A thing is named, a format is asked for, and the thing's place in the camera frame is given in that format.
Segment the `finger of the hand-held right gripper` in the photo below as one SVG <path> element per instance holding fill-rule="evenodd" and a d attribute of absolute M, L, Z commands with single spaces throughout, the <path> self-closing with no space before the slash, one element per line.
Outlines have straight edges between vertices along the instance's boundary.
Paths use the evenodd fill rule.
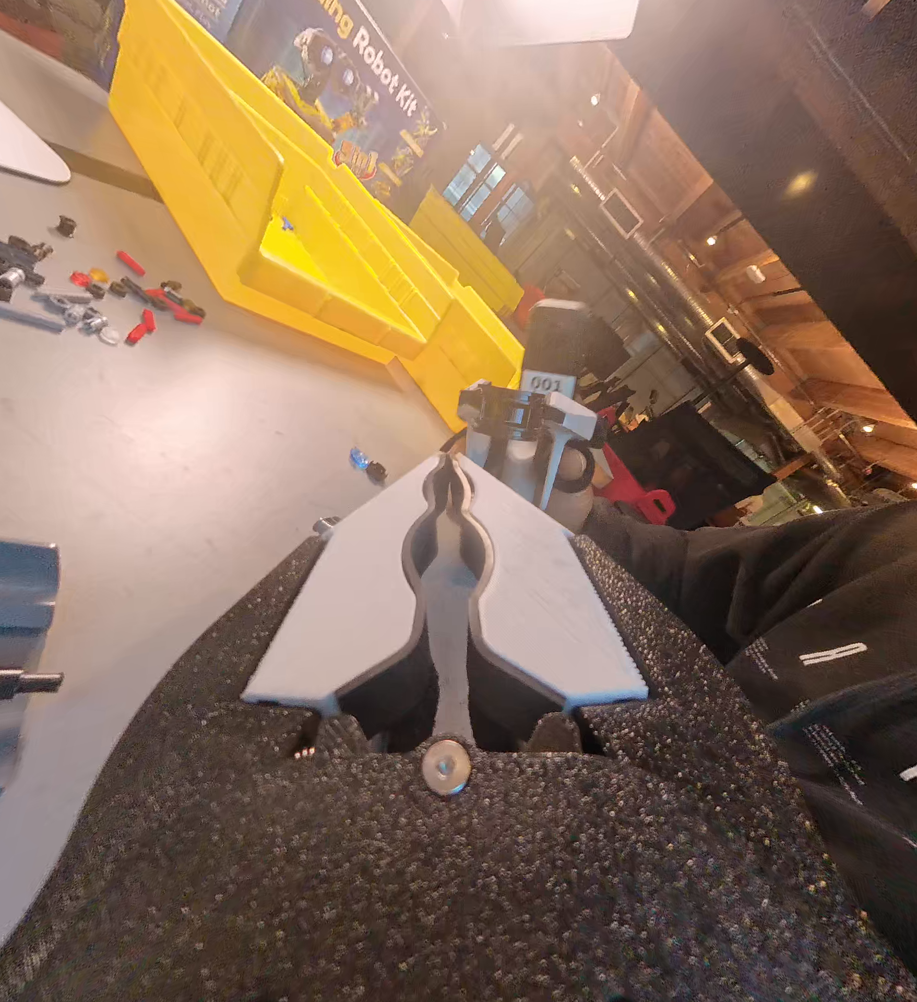
<path fill-rule="evenodd" d="M 492 382 L 478 381 L 460 392 L 456 415 L 465 423 L 465 455 L 488 472 L 502 472 L 505 465 L 505 440 L 479 434 L 467 423 L 475 417 L 475 405 L 480 402 L 477 387 L 483 384 Z"/>
<path fill-rule="evenodd" d="M 544 396 L 537 448 L 537 507 L 549 507 L 553 490 L 577 494 L 590 485 L 596 467 L 592 440 L 598 426 L 598 415 L 571 397 L 560 392 Z M 576 478 L 559 472 L 566 450 L 581 457 Z"/>

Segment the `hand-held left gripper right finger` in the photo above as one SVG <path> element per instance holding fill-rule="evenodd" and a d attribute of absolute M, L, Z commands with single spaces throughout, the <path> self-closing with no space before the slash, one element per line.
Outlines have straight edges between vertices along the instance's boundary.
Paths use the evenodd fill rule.
<path fill-rule="evenodd" d="M 452 458 L 452 504 L 477 580 L 466 657 L 476 743 L 527 743 L 549 714 L 649 698 L 573 533 L 463 455 Z"/>

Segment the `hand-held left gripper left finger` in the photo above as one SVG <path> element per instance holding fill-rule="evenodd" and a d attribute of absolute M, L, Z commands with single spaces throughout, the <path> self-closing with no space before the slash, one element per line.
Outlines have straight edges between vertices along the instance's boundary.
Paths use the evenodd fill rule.
<path fill-rule="evenodd" d="M 423 575 L 448 495 L 435 454 L 322 534 L 244 703 L 349 715 L 367 737 L 414 718 L 437 684 Z"/>

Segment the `black toy wheel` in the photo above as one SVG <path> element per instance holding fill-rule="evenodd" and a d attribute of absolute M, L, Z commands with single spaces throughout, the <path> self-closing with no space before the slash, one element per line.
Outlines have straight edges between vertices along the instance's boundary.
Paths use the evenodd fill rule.
<path fill-rule="evenodd" d="M 483 384 L 475 417 L 468 420 L 476 432 L 492 439 L 533 442 L 539 438 L 549 415 L 549 402 L 543 394 L 526 390 Z"/>

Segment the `pile of small toy pieces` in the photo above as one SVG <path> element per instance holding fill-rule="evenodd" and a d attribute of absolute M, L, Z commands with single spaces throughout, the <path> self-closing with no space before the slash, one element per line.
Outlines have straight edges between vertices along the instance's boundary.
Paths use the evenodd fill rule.
<path fill-rule="evenodd" d="M 55 245 L 18 234 L 0 237 L 0 319 L 44 332 L 78 332 L 110 348 L 132 348 L 160 328 L 198 328 L 207 319 L 184 285 L 155 281 L 129 250 L 106 267 L 70 269 Z"/>

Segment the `grey desk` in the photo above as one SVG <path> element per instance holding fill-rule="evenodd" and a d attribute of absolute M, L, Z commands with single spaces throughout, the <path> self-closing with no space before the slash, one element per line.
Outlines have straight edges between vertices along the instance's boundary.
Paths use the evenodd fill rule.
<path fill-rule="evenodd" d="M 0 30 L 0 100 L 76 156 L 64 186 L 0 172 L 0 237 L 119 275 L 179 280 L 201 325 L 135 345 L 0 318 L 0 539 L 54 544 L 61 587 L 39 668 L 54 695 L 0 702 L 0 947 L 124 728 L 177 658 L 311 532 L 447 430 L 408 374 L 226 304 L 145 179 L 98 85 Z"/>

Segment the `person's right hand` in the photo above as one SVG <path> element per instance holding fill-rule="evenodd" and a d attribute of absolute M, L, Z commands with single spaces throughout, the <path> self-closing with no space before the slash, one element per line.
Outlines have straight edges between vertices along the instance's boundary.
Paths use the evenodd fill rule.
<path fill-rule="evenodd" d="M 586 491 L 592 482 L 597 463 L 592 448 L 585 442 L 566 442 L 554 479 L 554 488 L 567 495 Z"/>

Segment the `wide yellow bin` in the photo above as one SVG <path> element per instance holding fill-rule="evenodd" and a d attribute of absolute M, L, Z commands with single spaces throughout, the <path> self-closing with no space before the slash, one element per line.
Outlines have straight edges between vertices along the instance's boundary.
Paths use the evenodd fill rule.
<path fill-rule="evenodd" d="M 523 350 L 504 321 L 452 266 L 325 158 L 307 182 L 321 210 L 311 257 L 344 306 L 316 330 L 371 361 L 398 362 L 452 430 L 459 391 L 479 380 L 512 386 Z"/>
<path fill-rule="evenodd" d="M 327 342 L 314 322 L 345 302 L 311 257 L 306 184 L 329 156 L 300 146 L 300 120 L 175 2 L 126 2 L 117 40 L 114 120 L 218 294 Z"/>

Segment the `stack of yellow bins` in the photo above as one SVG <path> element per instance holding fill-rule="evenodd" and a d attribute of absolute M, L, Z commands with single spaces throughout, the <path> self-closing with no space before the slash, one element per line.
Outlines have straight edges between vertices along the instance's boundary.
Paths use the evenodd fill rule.
<path fill-rule="evenodd" d="M 522 286 L 432 186 L 416 209 L 410 227 L 456 270 L 461 283 L 473 289 L 502 319 L 515 313 L 522 300 Z"/>

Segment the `black partition panel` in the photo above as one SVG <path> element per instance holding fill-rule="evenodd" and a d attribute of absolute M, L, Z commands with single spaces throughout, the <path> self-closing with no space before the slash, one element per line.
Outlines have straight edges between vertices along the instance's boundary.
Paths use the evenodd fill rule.
<path fill-rule="evenodd" d="M 665 490 L 675 504 L 668 524 L 691 530 L 776 482 L 690 404 L 623 434 L 615 452 L 644 487 Z"/>

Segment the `paned window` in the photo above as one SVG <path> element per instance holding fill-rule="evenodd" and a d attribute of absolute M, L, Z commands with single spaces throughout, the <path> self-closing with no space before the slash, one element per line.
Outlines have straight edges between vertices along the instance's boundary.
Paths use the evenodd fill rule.
<path fill-rule="evenodd" d="M 477 144 L 443 191 L 445 201 L 482 241 L 497 250 L 535 216 L 529 182 L 515 174 L 491 148 Z"/>

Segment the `person's black hoodie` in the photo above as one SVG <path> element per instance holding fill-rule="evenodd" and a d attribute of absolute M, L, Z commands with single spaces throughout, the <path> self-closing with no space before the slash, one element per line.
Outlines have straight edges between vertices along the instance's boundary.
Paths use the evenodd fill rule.
<path fill-rule="evenodd" d="M 917 978 L 917 502 L 749 534 L 729 666 Z"/>

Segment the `colourful toy box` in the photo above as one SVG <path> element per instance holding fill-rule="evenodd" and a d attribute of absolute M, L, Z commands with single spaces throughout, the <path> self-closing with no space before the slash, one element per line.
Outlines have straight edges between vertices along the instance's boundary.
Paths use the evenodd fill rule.
<path fill-rule="evenodd" d="M 364 2 L 176 2 L 403 219 L 443 123 Z M 125 2 L 0 1 L 0 30 L 109 90 Z"/>

